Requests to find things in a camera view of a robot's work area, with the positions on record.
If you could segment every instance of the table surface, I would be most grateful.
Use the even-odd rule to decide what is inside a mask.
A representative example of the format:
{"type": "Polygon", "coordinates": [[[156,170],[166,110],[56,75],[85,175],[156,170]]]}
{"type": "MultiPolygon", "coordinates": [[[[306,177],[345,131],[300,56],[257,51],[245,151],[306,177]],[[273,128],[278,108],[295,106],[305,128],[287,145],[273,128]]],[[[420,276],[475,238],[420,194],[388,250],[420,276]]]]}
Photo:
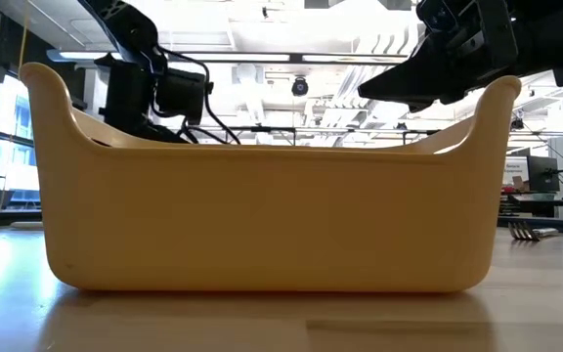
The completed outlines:
{"type": "Polygon", "coordinates": [[[498,230],[459,294],[91,293],[53,276],[42,233],[0,230],[0,351],[146,350],[563,351],[563,237],[498,230]]]}

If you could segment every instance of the security camera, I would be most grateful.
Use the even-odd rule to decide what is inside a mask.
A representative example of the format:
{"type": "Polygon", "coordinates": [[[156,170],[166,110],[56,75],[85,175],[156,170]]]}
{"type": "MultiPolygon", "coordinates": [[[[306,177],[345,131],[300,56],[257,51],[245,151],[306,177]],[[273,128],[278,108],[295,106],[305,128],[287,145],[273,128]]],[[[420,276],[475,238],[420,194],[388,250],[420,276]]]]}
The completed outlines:
{"type": "Polygon", "coordinates": [[[305,77],[296,77],[294,84],[292,84],[292,95],[295,97],[303,97],[308,94],[308,82],[305,77]]]}

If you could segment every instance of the ceiling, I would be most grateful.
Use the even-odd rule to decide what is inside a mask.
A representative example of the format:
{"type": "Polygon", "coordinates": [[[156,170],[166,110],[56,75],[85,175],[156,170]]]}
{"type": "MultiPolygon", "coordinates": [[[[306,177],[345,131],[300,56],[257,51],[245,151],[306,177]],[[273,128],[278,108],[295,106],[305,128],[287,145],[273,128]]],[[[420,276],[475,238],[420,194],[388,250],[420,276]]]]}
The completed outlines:
{"type": "MultiPolygon", "coordinates": [[[[178,51],[408,55],[418,37],[414,11],[389,11],[378,0],[344,0],[322,10],[306,9],[305,0],[127,2],[156,23],[161,45],[178,51]],[[267,18],[263,16],[263,7],[267,8],[267,18]]],[[[19,23],[28,14],[29,29],[63,51],[113,50],[100,27],[76,0],[30,0],[28,4],[25,0],[0,0],[0,11],[19,23]]],[[[211,105],[228,125],[390,129],[405,122],[410,129],[440,129],[470,116],[482,93],[471,92],[456,104],[436,104],[410,114],[402,105],[358,97],[357,86],[382,72],[383,67],[258,65],[262,74],[254,84],[241,82],[237,69],[236,65],[210,66],[215,82],[211,105]],[[306,76],[310,84],[306,97],[296,98],[290,93],[297,75],[306,76]]],[[[563,90],[556,88],[550,73],[526,77],[523,83],[525,89],[517,107],[530,119],[532,128],[546,128],[548,107],[563,97],[563,90]]],[[[177,127],[180,120],[160,122],[177,127]]],[[[203,124],[206,123],[212,124],[204,119],[203,124]]],[[[241,137],[248,140],[246,143],[260,143],[256,134],[241,137]]],[[[306,134],[299,136],[299,144],[375,148],[400,144],[399,136],[394,137],[351,134],[341,139],[306,134]]],[[[267,143],[285,144],[287,140],[276,136],[267,143]]]]}

